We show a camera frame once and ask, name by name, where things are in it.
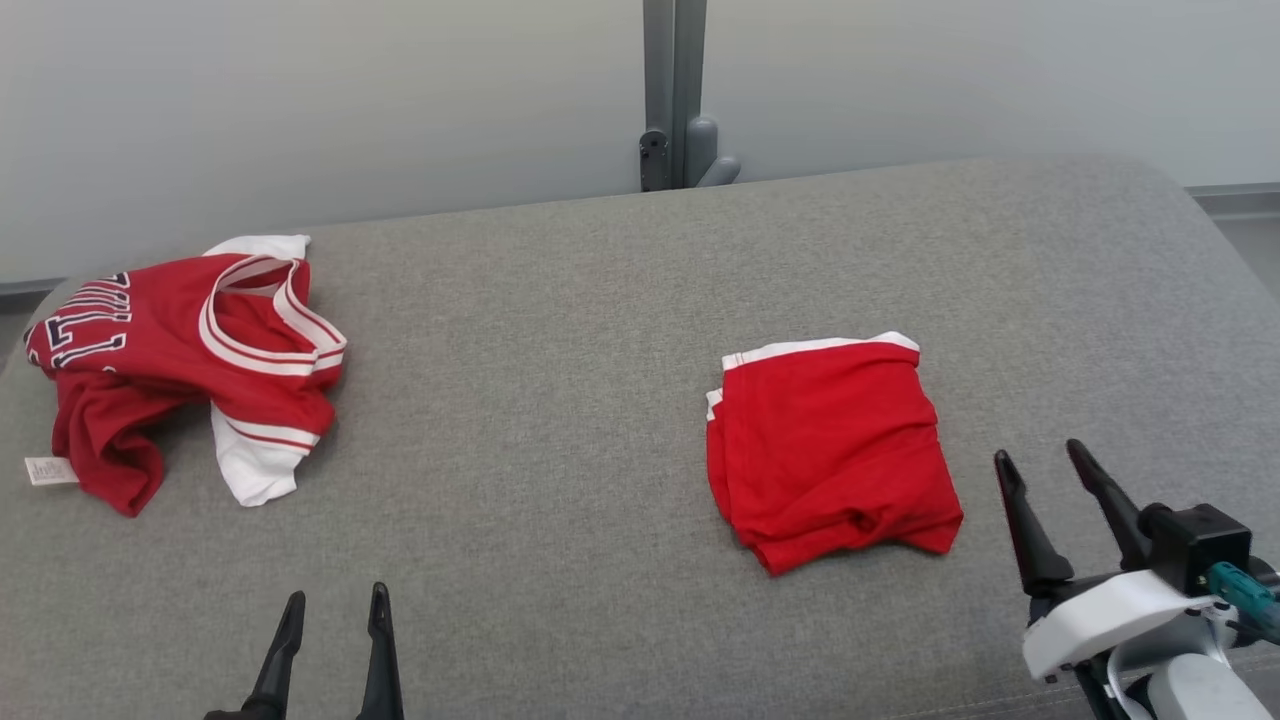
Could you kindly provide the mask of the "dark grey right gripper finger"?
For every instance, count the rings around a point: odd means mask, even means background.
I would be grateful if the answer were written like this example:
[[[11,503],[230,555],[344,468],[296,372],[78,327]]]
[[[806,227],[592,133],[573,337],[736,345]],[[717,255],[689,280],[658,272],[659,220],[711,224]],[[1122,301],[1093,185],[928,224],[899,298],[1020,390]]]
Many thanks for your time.
[[[1068,439],[1066,451],[1082,486],[1094,497],[1103,514],[1120,551],[1120,569],[1147,569],[1151,541],[1139,528],[1140,510],[1082,441]]]
[[[1006,450],[993,456],[998,491],[1024,593],[1048,596],[1074,578],[1071,564],[1056,551],[1027,498],[1027,484]]]

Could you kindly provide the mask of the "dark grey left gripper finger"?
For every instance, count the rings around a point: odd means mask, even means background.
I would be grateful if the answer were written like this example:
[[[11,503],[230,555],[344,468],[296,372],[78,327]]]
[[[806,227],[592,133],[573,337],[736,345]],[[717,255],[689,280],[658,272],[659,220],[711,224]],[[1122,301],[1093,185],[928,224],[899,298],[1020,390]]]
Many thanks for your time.
[[[285,719],[291,693],[292,665],[305,633],[306,596],[292,593],[285,603],[257,680],[247,700],[236,711],[214,710],[212,719]]]
[[[371,652],[357,719],[404,719],[396,633],[387,584],[375,582],[367,616]]]

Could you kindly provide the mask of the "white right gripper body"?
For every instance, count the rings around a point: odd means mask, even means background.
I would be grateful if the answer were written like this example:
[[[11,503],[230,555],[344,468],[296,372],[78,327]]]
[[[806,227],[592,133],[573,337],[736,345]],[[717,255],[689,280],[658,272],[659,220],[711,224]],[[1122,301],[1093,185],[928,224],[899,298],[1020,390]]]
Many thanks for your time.
[[[1220,662],[1231,648],[1229,611],[1215,596],[1189,597],[1153,571],[1112,577],[1032,623],[1021,656],[1034,679],[1116,651],[1117,673],[1155,667],[1184,653]]]

